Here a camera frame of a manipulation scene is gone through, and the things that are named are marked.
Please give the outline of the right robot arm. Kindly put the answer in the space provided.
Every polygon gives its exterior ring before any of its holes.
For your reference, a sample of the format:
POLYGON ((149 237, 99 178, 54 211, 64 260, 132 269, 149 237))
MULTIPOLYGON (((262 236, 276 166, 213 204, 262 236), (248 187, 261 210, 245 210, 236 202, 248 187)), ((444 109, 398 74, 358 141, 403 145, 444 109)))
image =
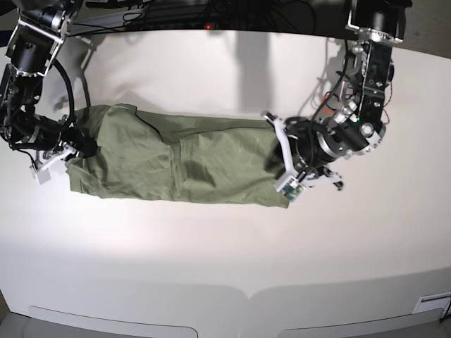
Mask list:
POLYGON ((1 138, 13 151, 29 154, 38 184, 51 179, 58 161, 89 158, 96 141, 78 127, 70 78, 57 56, 77 17, 81 1, 15 1, 18 22, 7 44, 8 63, 1 80, 1 138), (58 71, 66 86, 69 113, 52 120, 35 112, 43 79, 58 71))

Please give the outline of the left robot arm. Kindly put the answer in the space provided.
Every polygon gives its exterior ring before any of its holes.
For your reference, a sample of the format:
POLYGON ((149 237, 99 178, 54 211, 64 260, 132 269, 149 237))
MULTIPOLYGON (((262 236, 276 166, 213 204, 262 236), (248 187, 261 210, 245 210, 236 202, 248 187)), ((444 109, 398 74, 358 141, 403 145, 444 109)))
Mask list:
POLYGON ((363 156, 386 134, 385 90, 393 82, 393 44, 404 40, 411 1, 358 1, 346 28, 356 41, 345 43, 339 79, 310 118, 282 119, 264 114, 278 140, 273 163, 283 164, 275 190, 292 203, 307 189, 331 183, 342 190, 342 176, 328 166, 339 158, 363 156))

